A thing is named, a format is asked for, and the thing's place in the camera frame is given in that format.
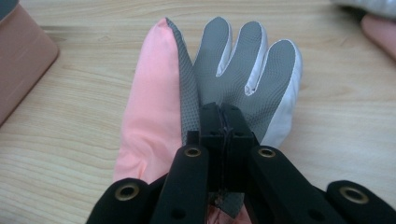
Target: white fabric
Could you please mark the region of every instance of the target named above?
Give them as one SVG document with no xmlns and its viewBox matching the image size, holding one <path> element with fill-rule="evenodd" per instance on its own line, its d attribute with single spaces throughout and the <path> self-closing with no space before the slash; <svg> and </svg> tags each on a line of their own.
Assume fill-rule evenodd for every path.
<svg viewBox="0 0 396 224">
<path fill-rule="evenodd" d="M 286 88 L 285 94 L 280 101 L 279 107 L 277 108 L 273 118 L 271 119 L 264 138 L 260 142 L 261 146 L 279 147 L 291 130 L 293 109 L 298 98 L 301 74 L 303 73 L 303 58 L 297 46 L 292 41 L 289 40 L 289 42 L 294 46 L 294 49 L 296 50 L 295 63 L 290 78 L 291 81 L 289 83 L 289 86 Z"/>
</svg>

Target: gray glove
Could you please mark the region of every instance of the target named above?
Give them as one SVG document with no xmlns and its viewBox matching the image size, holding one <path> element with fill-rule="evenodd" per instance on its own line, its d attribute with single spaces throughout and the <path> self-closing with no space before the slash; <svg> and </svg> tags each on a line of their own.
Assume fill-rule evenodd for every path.
<svg viewBox="0 0 396 224">
<path fill-rule="evenodd" d="M 183 145 L 188 130 L 198 130 L 198 108 L 216 102 L 237 106 L 261 145 L 279 147 L 290 132 L 302 75 L 302 57 L 290 40 L 269 49 L 265 29 L 245 24 L 233 47 L 230 24 L 215 18 L 205 27 L 192 66 L 182 35 L 167 21 L 177 41 Z M 236 217 L 243 194 L 212 195 L 211 202 Z"/>
</svg>

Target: pink glove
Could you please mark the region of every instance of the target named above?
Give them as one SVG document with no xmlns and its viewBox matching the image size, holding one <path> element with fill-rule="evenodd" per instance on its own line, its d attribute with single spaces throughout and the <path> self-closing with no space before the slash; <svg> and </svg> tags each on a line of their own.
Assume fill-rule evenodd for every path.
<svg viewBox="0 0 396 224">
<path fill-rule="evenodd" d="M 396 60 L 396 0 L 331 0 L 339 6 L 359 7 L 370 14 L 361 28 L 366 36 Z"/>
<path fill-rule="evenodd" d="M 396 61 L 396 21 L 367 14 L 361 21 L 361 28 L 369 39 Z"/>
<path fill-rule="evenodd" d="M 231 26 L 215 18 L 192 65 L 171 21 L 162 19 L 151 28 L 124 113 L 114 181 L 132 177 L 151 183 L 168 173 L 187 131 L 199 129 L 199 106 L 211 102 L 238 106 L 259 142 L 279 147 L 290 131 L 301 54 L 289 40 L 268 49 L 257 22 L 244 25 L 234 48 L 232 43 Z M 227 204 L 209 207 L 209 223 L 250 223 L 242 194 L 222 201 Z"/>
</svg>

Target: wooden table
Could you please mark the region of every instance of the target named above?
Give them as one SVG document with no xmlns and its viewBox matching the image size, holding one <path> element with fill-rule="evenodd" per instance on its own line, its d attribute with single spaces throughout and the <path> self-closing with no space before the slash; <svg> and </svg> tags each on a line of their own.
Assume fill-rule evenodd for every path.
<svg viewBox="0 0 396 224">
<path fill-rule="evenodd" d="M 0 223 L 84 223 L 112 183 L 142 41 L 160 18 L 190 56 L 216 16 L 260 21 L 304 57 L 291 134 L 281 146 L 315 186 L 362 184 L 396 207 L 396 62 L 327 0 L 23 0 L 59 46 L 55 64 L 0 128 Z"/>
</svg>

